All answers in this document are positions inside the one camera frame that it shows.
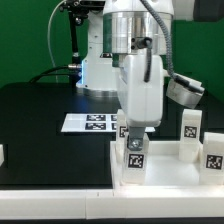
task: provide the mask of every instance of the white panel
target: white panel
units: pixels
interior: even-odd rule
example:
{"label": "white panel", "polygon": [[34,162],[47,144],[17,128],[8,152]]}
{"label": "white panel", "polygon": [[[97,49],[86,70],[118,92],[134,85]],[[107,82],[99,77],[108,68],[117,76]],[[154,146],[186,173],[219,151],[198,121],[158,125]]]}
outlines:
{"label": "white panel", "polygon": [[[148,0],[149,4],[157,12],[173,15],[171,0]],[[104,7],[104,14],[111,12],[147,11],[139,0],[107,0]]]}
{"label": "white panel", "polygon": [[88,191],[86,197],[87,219],[108,219],[125,217],[126,198],[113,190]]}
{"label": "white panel", "polygon": [[[96,119],[87,121],[87,116],[93,116]],[[103,116],[105,120],[97,120],[97,117]],[[117,128],[117,114],[67,114],[61,132],[116,132]],[[86,125],[94,125],[92,130],[86,129]],[[146,132],[154,132],[155,129],[151,127],[146,128]]]}
{"label": "white panel", "polygon": [[84,219],[86,191],[0,191],[0,219]]}
{"label": "white panel", "polygon": [[193,20],[195,0],[173,0],[175,20]]}

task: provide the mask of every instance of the black table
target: black table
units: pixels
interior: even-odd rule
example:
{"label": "black table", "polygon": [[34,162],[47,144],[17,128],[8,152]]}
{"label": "black table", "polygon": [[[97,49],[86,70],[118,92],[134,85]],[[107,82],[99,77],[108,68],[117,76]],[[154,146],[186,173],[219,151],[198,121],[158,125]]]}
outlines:
{"label": "black table", "polygon": [[[0,144],[4,144],[5,162],[0,167],[0,190],[112,188],[109,146],[110,141],[115,140],[115,133],[65,135],[61,128],[67,113],[116,113],[119,108],[116,98],[99,100],[79,95],[69,84],[15,83],[4,86],[0,90]],[[206,92],[196,109],[203,110],[201,140],[205,131],[224,133],[224,103]],[[150,139],[178,140],[183,110],[183,106],[164,97],[162,124],[150,134]],[[46,223],[220,223],[221,220],[67,220]]]}

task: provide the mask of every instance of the green wall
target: green wall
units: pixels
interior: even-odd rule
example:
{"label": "green wall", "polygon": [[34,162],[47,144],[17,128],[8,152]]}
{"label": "green wall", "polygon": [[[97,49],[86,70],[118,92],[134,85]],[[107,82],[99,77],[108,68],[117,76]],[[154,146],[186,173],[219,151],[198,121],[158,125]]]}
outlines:
{"label": "green wall", "polygon": [[[47,25],[58,3],[59,0],[0,1],[0,87],[11,82],[26,82],[52,67]],[[87,50],[86,32],[82,34],[86,26],[78,29],[82,56]],[[223,27],[224,20],[217,23],[176,21],[173,48],[176,72],[201,80],[210,92],[224,101]],[[69,32],[67,12],[58,12],[52,27],[57,65],[71,61]]]}

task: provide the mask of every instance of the white surface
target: white surface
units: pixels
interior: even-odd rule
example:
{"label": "white surface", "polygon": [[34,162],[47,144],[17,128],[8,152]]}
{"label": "white surface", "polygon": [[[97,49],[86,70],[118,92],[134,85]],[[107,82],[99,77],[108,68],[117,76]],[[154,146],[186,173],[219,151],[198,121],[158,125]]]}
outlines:
{"label": "white surface", "polygon": [[[87,115],[105,115],[106,121],[87,121]],[[117,116],[117,114],[67,114],[61,132],[116,132],[112,129],[112,124],[116,121],[111,120],[111,116]],[[85,130],[87,123],[105,123],[106,130]],[[154,128],[146,128],[146,132],[154,132]]]}
{"label": "white surface", "polygon": [[[172,0],[152,1],[148,0],[149,4],[157,12],[167,13],[173,15]],[[106,0],[104,7],[104,14],[112,12],[133,12],[133,11],[146,11],[146,8],[139,0]]]}
{"label": "white surface", "polygon": [[0,219],[85,219],[86,191],[0,191]]}
{"label": "white surface", "polygon": [[157,127],[163,111],[162,60],[159,56],[152,56],[150,82],[146,83],[143,81],[146,52],[141,53],[126,56],[117,81],[118,98],[129,126]]}
{"label": "white surface", "polygon": [[4,162],[4,151],[3,151],[3,145],[0,145],[0,166]]}

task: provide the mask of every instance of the black and white pattern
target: black and white pattern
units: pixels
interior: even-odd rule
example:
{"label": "black and white pattern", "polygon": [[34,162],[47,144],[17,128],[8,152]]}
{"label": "black and white pattern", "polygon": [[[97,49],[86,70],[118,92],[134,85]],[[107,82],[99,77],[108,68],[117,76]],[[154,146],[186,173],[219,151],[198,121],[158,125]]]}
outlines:
{"label": "black and white pattern", "polygon": [[186,138],[196,138],[197,137],[197,128],[196,127],[185,126],[184,137],[186,137]]}
{"label": "black and white pattern", "polygon": [[111,115],[111,121],[117,121],[117,115]]}
{"label": "black and white pattern", "polygon": [[120,138],[125,138],[125,132],[127,131],[127,127],[126,126],[120,126]]}
{"label": "black and white pattern", "polygon": [[117,123],[112,123],[112,130],[117,130]]}
{"label": "black and white pattern", "polygon": [[128,157],[128,168],[142,169],[144,165],[143,154],[129,154]]}
{"label": "black and white pattern", "polygon": [[223,156],[207,155],[206,168],[221,170],[222,163],[223,163]]}
{"label": "black and white pattern", "polygon": [[91,114],[87,115],[87,121],[106,121],[106,115]]}
{"label": "black and white pattern", "polygon": [[85,130],[106,130],[106,123],[86,123]]}

